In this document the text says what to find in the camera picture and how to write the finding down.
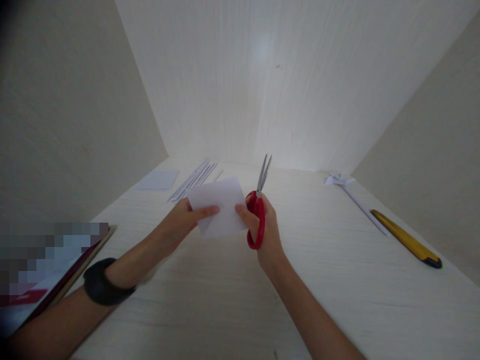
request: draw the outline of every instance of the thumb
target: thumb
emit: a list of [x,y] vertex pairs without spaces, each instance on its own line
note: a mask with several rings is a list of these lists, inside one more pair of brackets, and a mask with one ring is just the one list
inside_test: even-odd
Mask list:
[[194,221],[197,222],[198,220],[202,220],[205,218],[209,218],[215,214],[217,214],[220,211],[220,208],[218,206],[209,206],[209,207],[204,207],[195,211],[190,212],[190,218]]
[[260,219],[255,214],[252,214],[245,206],[241,204],[235,205],[235,211],[250,231],[257,231],[259,228]]

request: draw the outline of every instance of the white wooden table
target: white wooden table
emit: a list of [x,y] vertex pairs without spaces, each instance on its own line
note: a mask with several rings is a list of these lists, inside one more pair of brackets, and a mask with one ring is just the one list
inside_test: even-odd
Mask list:
[[[171,190],[131,188],[93,219],[118,226],[94,261],[120,257],[141,241],[199,163],[167,159],[158,169],[180,170]],[[223,169],[219,179],[237,176],[244,194],[260,173],[259,166],[229,163],[217,169]],[[479,359],[480,289],[442,254],[443,269],[433,269],[382,235],[342,189],[324,185],[327,175],[273,167],[264,192],[293,267],[343,331],[369,359]],[[360,184],[349,187],[365,206],[425,243]],[[275,360],[309,354],[246,234],[204,240],[196,229],[73,357]]]

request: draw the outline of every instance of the folded paper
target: folded paper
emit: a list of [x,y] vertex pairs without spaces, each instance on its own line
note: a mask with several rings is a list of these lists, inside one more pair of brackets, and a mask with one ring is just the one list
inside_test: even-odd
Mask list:
[[360,201],[350,192],[347,188],[347,184],[354,182],[355,179],[353,177],[346,177],[344,175],[339,174],[338,172],[331,172],[330,176],[325,180],[326,185],[335,184],[338,185],[345,191],[348,196],[357,204],[357,206],[365,213],[365,215],[371,220],[372,223],[382,232],[382,234],[386,236],[390,236],[390,232],[383,226],[371,213],[370,211],[363,206]]

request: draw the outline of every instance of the white paper sheet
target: white paper sheet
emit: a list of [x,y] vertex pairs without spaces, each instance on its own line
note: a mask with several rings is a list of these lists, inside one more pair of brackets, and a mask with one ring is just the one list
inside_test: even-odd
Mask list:
[[168,190],[174,185],[178,171],[154,170],[135,187],[136,190]]
[[193,210],[212,205],[220,208],[218,214],[198,222],[200,233],[205,239],[221,238],[247,228],[235,211],[236,204],[245,204],[237,177],[188,188],[186,195]]

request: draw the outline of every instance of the scissor blade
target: scissor blade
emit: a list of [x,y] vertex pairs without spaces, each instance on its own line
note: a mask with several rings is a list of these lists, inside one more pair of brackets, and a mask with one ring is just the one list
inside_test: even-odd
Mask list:
[[263,165],[261,166],[260,177],[258,178],[258,184],[256,186],[256,191],[259,192],[262,186],[262,180],[264,178],[265,163],[267,162],[268,154],[265,154],[265,159],[263,159]]
[[264,188],[265,180],[267,179],[267,174],[269,173],[269,167],[271,162],[272,162],[272,155],[270,155],[270,159],[268,160],[268,165],[266,166],[265,173],[263,174],[263,179],[261,181],[261,186],[260,186],[260,192],[262,192],[262,189]]

